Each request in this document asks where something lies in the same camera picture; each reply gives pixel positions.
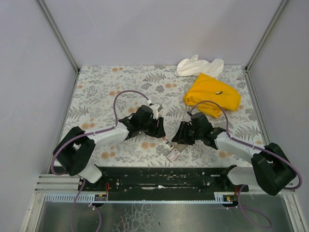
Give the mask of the aluminium frame post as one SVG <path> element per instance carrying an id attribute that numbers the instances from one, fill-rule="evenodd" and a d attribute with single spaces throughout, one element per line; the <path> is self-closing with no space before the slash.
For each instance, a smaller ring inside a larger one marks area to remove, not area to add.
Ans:
<path id="1" fill-rule="evenodd" d="M 262 51 L 265 43 L 267 42 L 268 38 L 270 37 L 272 31 L 274 30 L 278 20 L 280 19 L 282 13 L 284 12 L 285 8 L 289 4 L 290 0 L 281 0 L 279 6 L 277 7 L 274 15 L 272 16 L 266 30 L 263 33 L 257 47 L 255 48 L 251 58 L 249 59 L 247 65 L 245 66 L 246 73 L 250 71 L 252 66 L 254 65 L 257 57 L 259 56 L 260 52 Z"/>
<path id="2" fill-rule="evenodd" d="M 40 8 L 45 20 L 47 21 L 53 35 L 55 36 L 60 48 L 62 49 L 65 57 L 67 58 L 69 64 L 71 65 L 71 67 L 73 68 L 73 70 L 78 73 L 80 68 L 75 60 L 75 58 L 73 57 L 65 39 L 62 36 L 61 31 L 59 30 L 56 21 L 54 20 L 54 17 L 52 16 L 50 10 L 48 9 L 47 4 L 45 3 L 44 0 L 35 0 L 35 2 L 37 3 L 38 7 Z"/>

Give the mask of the white cloth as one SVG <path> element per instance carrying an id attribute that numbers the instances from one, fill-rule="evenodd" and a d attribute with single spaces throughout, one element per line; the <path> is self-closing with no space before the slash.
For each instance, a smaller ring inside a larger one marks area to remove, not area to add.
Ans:
<path id="1" fill-rule="evenodd" d="M 199 76 L 201 73 L 216 78 L 224 69 L 224 61 L 215 58 L 212 62 L 199 59 L 199 55 L 183 59 L 176 68 L 176 76 Z"/>

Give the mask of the left aluminium frame post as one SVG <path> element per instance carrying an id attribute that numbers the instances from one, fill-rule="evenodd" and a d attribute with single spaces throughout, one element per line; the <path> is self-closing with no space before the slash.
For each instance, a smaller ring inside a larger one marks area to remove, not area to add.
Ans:
<path id="1" fill-rule="evenodd" d="M 60 48 L 62 49 L 65 57 L 67 58 L 69 64 L 71 65 L 71 67 L 73 68 L 73 70 L 78 73 L 80 68 L 75 60 L 75 58 L 73 57 L 65 39 L 62 36 L 61 31 L 59 30 L 56 21 L 54 20 L 54 17 L 52 16 L 50 10 L 48 9 L 47 4 L 45 3 L 44 0 L 35 0 L 35 2 L 37 3 L 38 7 L 40 8 L 45 20 L 47 21 L 53 35 L 55 36 Z"/>

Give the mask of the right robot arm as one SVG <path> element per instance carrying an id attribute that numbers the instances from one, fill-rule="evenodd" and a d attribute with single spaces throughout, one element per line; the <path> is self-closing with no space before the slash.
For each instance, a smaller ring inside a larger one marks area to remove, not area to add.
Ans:
<path id="1" fill-rule="evenodd" d="M 233 137 L 226 129 L 214 128 L 203 113 L 191 115 L 189 122 L 182 121 L 172 141 L 182 145 L 202 141 L 208 147 L 249 162 L 251 167 L 234 167 L 228 171 L 228 179 L 234 185 L 259 186 L 271 196 L 277 195 L 296 177 L 296 171 L 277 144 L 251 145 Z"/>

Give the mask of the yellow cloth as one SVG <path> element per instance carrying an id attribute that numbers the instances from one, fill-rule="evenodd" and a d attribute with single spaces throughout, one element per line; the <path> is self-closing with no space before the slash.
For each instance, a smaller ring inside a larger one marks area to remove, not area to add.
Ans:
<path id="1" fill-rule="evenodd" d="M 241 103 L 241 95 L 231 86 L 201 73 L 192 87 L 184 95 L 186 105 L 195 106 L 209 116 L 219 118 L 222 114 L 220 108 L 236 111 Z"/>

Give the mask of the right aluminium frame post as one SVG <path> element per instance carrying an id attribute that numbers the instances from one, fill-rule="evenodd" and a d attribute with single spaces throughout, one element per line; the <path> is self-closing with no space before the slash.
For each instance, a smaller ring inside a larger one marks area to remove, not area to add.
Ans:
<path id="1" fill-rule="evenodd" d="M 247 65 L 245 66 L 246 73 L 250 71 L 252 66 L 254 65 L 257 57 L 259 56 L 260 52 L 262 51 L 265 43 L 267 42 L 268 38 L 270 37 L 272 31 L 274 30 L 278 20 L 280 19 L 282 13 L 284 12 L 285 8 L 289 4 L 290 0 L 281 0 L 279 6 L 277 7 L 274 15 L 272 16 L 266 30 L 263 33 L 257 47 L 255 48 L 251 58 L 249 59 Z"/>

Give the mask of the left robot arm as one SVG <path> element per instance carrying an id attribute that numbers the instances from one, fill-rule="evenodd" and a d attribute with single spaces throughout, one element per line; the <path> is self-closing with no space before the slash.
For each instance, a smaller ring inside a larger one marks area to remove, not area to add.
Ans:
<path id="1" fill-rule="evenodd" d="M 159 115 L 161 110 L 161 104 L 151 103 L 140 106 L 111 128 L 85 132 L 74 127 L 53 151 L 53 161 L 58 161 L 68 175 L 77 175 L 94 184 L 101 179 L 102 172 L 90 161 L 92 153 L 104 145 L 129 140 L 141 133 L 154 138 L 165 137 L 164 119 Z"/>

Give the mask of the red white staple box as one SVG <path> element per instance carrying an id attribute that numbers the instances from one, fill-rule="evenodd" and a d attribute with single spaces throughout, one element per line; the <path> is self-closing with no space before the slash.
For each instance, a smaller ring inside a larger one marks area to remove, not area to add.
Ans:
<path id="1" fill-rule="evenodd" d="M 180 155 L 180 151 L 178 149 L 174 149 L 167 155 L 167 159 L 170 162 L 173 162 L 179 155 Z"/>

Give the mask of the cardboard staple box tray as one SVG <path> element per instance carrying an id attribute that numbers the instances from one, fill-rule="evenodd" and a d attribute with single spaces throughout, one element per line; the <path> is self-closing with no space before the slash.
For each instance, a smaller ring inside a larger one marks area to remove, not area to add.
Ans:
<path id="1" fill-rule="evenodd" d="M 184 145 L 184 144 L 175 144 L 174 145 L 174 149 L 176 149 L 180 153 L 183 152 L 187 147 L 188 147 L 188 145 Z"/>

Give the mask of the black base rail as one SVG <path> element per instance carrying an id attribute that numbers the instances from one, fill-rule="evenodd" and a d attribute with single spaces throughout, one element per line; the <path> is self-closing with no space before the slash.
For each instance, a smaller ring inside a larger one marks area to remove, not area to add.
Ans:
<path id="1" fill-rule="evenodd" d="M 234 195 L 240 186 L 227 177 L 228 168 L 100 167 L 102 177 L 86 182 L 83 192 L 206 192 Z"/>

